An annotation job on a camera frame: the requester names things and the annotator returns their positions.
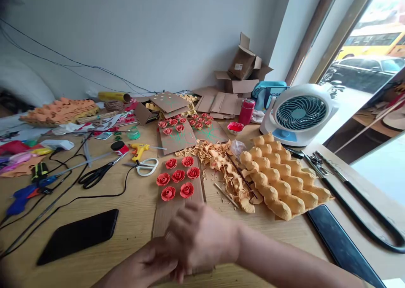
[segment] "white fan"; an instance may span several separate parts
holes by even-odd
[[[260,132],[294,147],[308,145],[339,108],[323,87],[306,83],[272,97]]]

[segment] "teal bag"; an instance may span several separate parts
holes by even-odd
[[[272,97],[278,97],[288,89],[285,81],[261,81],[252,91],[252,98],[256,101],[255,110],[266,111]]]

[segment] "paint jar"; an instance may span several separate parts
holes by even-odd
[[[255,101],[249,98],[243,100],[238,122],[242,125],[248,125],[252,119]]]
[[[117,155],[123,155],[129,151],[128,147],[124,144],[123,141],[117,141],[113,143],[110,147]]]
[[[130,140],[135,140],[140,137],[140,132],[137,127],[132,127],[131,129],[129,129],[127,136]]]

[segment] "white wall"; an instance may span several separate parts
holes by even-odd
[[[6,20],[77,61],[107,68],[149,91],[175,92],[214,84],[213,71],[228,68],[240,31],[251,38],[257,54],[271,51],[275,41],[268,39],[278,33],[271,21],[280,20],[274,18],[276,5],[277,0],[24,0],[9,9]],[[30,51],[71,64],[4,28]],[[0,38],[2,53],[31,66],[56,97],[78,99],[86,97],[88,89],[104,90]],[[99,70],[74,70],[107,87],[131,92],[122,81]]]
[[[335,0],[311,50],[295,76],[293,86],[308,83],[353,1]]]
[[[291,67],[319,0],[289,0],[265,80],[283,81]]]

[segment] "orange egg carton craft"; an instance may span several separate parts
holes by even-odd
[[[77,119],[95,115],[99,107],[92,100],[69,100],[62,97],[50,105],[28,111],[20,120],[36,127],[57,127],[76,122]]]
[[[316,176],[302,169],[301,161],[271,133],[253,139],[254,147],[242,152],[246,167],[242,175],[253,180],[267,207],[285,221],[316,208],[333,197],[329,190],[314,185]]]

